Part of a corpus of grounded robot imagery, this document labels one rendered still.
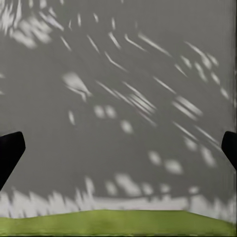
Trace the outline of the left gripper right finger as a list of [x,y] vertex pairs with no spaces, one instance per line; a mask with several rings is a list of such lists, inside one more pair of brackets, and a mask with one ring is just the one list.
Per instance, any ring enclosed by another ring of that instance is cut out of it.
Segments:
[[237,171],[237,133],[226,131],[221,147]]

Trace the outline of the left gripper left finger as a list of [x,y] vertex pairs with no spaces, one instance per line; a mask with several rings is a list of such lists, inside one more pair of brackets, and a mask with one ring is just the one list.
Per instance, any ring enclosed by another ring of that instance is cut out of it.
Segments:
[[0,137],[0,190],[25,152],[26,145],[22,132]]

